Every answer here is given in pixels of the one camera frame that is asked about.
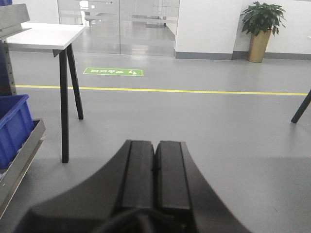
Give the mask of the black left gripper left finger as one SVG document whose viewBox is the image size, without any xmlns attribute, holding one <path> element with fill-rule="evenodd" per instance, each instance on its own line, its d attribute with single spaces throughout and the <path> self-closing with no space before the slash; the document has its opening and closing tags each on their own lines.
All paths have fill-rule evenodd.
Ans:
<svg viewBox="0 0 311 233">
<path fill-rule="evenodd" d="M 129 159 L 139 152 L 150 158 L 150 141 L 126 140 L 97 172 L 75 187 L 32 206 L 16 233 L 90 233 L 108 220 L 121 200 Z"/>
</svg>

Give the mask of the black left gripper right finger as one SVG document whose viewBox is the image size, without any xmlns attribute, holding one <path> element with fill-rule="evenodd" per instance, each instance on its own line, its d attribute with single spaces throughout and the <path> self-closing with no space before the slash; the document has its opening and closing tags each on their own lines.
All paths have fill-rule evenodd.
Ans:
<svg viewBox="0 0 311 233">
<path fill-rule="evenodd" d="M 247 233 L 206 181 L 186 143 L 161 141 L 154 157 L 156 206 L 188 233 Z"/>
</svg>

